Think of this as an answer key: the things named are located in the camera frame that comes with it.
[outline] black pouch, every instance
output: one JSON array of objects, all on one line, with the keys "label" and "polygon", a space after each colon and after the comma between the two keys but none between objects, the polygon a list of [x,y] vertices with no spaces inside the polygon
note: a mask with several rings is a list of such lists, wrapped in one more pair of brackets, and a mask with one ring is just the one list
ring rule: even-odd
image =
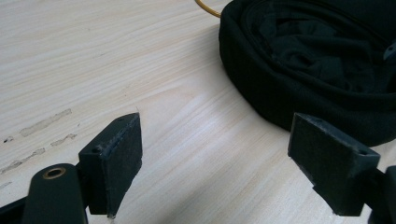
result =
[{"label": "black pouch", "polygon": [[234,0],[221,13],[220,56],[265,119],[325,119],[367,146],[396,137],[396,1]]}]

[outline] black clamp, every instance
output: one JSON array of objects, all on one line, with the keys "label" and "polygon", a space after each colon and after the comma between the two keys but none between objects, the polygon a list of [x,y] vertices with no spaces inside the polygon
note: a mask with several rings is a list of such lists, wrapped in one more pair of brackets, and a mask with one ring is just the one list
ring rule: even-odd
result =
[{"label": "black clamp", "polygon": [[33,178],[26,198],[0,208],[0,223],[88,223],[115,217],[142,165],[139,114],[113,120],[79,153],[79,163],[56,164]]},{"label": "black clamp", "polygon": [[289,156],[314,190],[339,216],[359,216],[366,203],[369,223],[396,223],[396,166],[383,174],[380,155],[330,123],[295,114]]}]

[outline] wood grain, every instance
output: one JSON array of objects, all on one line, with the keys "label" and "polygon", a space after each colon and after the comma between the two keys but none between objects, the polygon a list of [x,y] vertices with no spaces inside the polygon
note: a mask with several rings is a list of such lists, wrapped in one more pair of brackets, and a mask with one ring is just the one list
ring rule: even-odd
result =
[{"label": "wood grain", "polygon": [[[193,0],[1,1],[0,206],[139,111],[142,169],[116,219],[91,223],[366,223],[370,209],[338,217],[311,189],[290,134],[227,78],[218,33]],[[381,169],[395,149],[375,148]]]}]

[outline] black mount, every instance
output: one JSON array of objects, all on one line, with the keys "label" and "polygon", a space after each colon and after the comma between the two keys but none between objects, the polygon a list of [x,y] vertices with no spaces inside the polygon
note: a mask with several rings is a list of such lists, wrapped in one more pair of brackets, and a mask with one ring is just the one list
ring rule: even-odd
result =
[{"label": "black mount", "polygon": [[396,223],[396,166],[383,174],[380,155],[330,123],[295,114],[289,156],[314,190],[339,216],[359,216],[366,203],[369,223]]},{"label": "black mount", "polygon": [[0,223],[88,223],[115,217],[142,165],[139,114],[113,120],[79,153],[79,163],[56,164],[33,178],[26,198],[0,208]]}]

